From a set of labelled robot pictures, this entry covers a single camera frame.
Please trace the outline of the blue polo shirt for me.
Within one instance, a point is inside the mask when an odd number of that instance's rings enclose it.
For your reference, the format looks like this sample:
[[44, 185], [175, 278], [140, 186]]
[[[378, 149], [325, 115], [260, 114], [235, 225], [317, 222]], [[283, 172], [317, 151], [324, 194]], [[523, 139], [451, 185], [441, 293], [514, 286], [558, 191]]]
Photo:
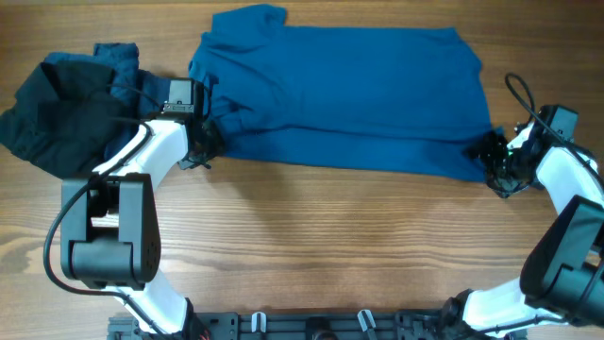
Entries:
[[453, 28], [291, 26], [284, 8], [214, 15], [189, 74], [229, 157], [482, 181], [481, 63]]

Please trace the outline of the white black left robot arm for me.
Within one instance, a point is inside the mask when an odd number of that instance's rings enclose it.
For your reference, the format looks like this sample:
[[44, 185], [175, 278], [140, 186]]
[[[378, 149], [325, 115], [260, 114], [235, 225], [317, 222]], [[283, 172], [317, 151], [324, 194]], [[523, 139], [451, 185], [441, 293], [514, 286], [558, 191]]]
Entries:
[[62, 183], [43, 248], [47, 277], [81, 296], [113, 297], [151, 339], [209, 339], [191, 302], [159, 269], [155, 191], [174, 164], [206, 167], [224, 141], [208, 119], [134, 120], [139, 131], [91, 174]]

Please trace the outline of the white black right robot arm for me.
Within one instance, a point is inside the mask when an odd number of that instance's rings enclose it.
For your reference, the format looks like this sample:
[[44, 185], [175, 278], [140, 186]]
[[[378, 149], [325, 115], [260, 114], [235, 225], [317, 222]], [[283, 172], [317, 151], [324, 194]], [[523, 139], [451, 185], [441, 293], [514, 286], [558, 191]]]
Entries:
[[584, 156], [552, 145], [536, 168], [557, 218], [529, 254], [521, 275], [490, 290], [466, 291], [448, 301], [443, 339], [496, 339], [541, 325], [602, 326], [603, 186]]

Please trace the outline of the dark blue folded garment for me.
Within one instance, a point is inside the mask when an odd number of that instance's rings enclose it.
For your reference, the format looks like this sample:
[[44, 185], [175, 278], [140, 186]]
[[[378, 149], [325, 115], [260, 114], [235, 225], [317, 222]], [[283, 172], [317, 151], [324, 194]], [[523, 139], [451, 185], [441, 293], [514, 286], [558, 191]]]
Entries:
[[133, 110], [128, 115], [131, 118], [144, 118], [168, 99], [171, 80], [139, 68], [139, 48], [134, 42], [96, 43], [91, 55], [52, 52], [43, 61], [84, 61], [108, 66], [113, 70], [111, 83], [118, 84], [109, 92]]

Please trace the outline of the black folded garment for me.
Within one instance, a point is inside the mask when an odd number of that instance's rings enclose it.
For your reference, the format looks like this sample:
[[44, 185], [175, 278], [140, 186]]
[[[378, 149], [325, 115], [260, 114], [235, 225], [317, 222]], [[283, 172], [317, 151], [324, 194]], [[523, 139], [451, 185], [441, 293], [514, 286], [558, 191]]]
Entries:
[[109, 93], [114, 71], [85, 61], [40, 63], [1, 115], [1, 144], [57, 177], [93, 170], [129, 109]]

